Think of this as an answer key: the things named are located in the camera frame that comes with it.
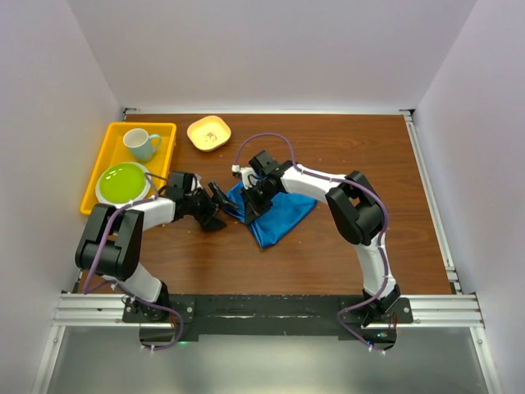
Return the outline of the blue cloth napkin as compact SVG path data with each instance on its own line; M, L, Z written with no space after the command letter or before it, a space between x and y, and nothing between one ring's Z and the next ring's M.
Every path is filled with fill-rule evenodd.
M239 205L236 212L226 212L249 229L261 249L277 244L317 206L317 201L308 196L280 193L272 199L272 207L267 213L248 224L241 189L242 183L239 182L226 193L230 200Z

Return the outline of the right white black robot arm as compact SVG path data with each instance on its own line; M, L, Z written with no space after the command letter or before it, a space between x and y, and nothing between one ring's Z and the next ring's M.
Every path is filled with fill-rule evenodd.
M254 222L272 207L278 194L303 195L327 204L340 235L355 247L363 273L361 303L343 311L362 309L374 322L385 322L394 312L400 289L390 271L386 253L388 212L361 172L348 176L313 170L289 160L277 162L263 150L247 167L234 164L242 181L244 220Z

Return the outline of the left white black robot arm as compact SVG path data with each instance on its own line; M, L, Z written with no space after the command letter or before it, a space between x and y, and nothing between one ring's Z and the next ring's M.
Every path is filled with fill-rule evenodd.
M205 232L219 231L226 223L217 217L221 209L236 212L239 205L213 181L210 190L201 177L190 172L172 172L166 184L147 199L120 207L96 204L89 215L75 252L76 266L87 272L82 293L98 289L98 276L118 286L130 297L132 311L141 311L152 322L176 321L171 312L167 285L140 262L143 233L191 216Z

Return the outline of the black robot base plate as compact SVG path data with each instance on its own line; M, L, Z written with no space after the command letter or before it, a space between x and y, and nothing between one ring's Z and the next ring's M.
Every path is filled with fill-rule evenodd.
M360 295L171 295L171 308L180 314L171 321L151 321L132 311L130 298L122 298L124 323L137 323L139 337L161 345L173 334L182 341L207 335L324 336L351 340L355 332L375 345L392 345L397 328L413 322L409 299L399 298L384 317L372 318L362 309L343 309L362 301Z

